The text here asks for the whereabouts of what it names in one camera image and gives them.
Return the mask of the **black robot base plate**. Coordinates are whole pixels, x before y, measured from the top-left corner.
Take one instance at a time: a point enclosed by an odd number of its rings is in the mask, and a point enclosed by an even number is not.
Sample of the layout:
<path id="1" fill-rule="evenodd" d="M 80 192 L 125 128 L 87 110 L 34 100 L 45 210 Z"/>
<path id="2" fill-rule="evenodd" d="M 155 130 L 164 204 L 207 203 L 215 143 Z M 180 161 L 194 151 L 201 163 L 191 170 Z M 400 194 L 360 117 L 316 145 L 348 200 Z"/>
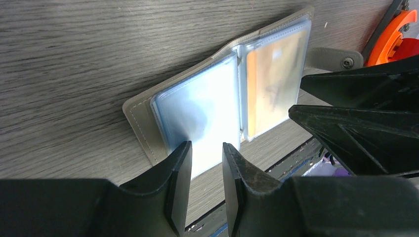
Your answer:
<path id="1" fill-rule="evenodd" d="M 303 176 L 323 159 L 324 147 L 315 138 L 259 169 L 236 150 L 225 150 L 222 173 L 225 200 L 185 230 L 187 237 L 298 236 L 291 226 L 298 221 L 292 177 Z"/>

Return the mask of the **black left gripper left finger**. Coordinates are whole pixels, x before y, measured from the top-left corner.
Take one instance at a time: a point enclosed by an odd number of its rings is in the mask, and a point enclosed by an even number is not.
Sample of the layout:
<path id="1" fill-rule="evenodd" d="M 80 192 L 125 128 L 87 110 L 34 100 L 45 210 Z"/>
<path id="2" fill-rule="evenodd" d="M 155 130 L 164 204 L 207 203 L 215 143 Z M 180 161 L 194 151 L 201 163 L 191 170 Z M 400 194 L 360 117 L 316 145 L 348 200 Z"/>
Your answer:
<path id="1" fill-rule="evenodd" d="M 3 237 L 181 237 L 192 168 L 192 143 L 136 178 L 2 179 Z"/>

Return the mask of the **gold credit card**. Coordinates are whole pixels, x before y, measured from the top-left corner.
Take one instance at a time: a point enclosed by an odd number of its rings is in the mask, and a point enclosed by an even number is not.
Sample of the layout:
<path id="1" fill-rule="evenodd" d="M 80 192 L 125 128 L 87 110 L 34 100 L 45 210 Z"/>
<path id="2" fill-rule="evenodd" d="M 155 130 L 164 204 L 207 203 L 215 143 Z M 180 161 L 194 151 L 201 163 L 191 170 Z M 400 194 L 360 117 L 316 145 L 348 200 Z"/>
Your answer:
<path id="1" fill-rule="evenodd" d="M 247 53 L 248 139 L 288 120 L 298 98 L 308 36 L 308 29 L 283 31 Z"/>

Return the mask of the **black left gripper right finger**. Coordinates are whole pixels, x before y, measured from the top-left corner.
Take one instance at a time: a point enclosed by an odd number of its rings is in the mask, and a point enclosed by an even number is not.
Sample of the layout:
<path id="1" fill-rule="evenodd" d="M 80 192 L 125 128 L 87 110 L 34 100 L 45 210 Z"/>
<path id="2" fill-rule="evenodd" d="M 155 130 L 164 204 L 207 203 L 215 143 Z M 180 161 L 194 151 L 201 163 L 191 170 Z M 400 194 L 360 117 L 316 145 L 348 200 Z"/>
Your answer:
<path id="1" fill-rule="evenodd" d="M 224 143 L 226 149 L 237 149 Z M 408 180 L 386 176 L 292 177 L 297 237 L 416 237 L 419 192 Z M 280 232 L 277 237 L 287 237 Z"/>

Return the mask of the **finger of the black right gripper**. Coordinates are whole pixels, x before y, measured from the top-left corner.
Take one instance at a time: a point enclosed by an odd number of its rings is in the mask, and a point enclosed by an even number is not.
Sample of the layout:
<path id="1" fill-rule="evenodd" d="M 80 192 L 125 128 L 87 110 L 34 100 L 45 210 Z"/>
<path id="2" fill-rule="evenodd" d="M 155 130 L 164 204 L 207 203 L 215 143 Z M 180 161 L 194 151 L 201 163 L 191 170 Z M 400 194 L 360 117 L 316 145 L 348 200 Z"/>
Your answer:
<path id="1" fill-rule="evenodd" d="M 419 115 L 294 105 L 289 117 L 353 175 L 419 175 Z"/>
<path id="2" fill-rule="evenodd" d="M 335 107 L 417 112 L 419 57 L 304 76 L 301 89 Z"/>

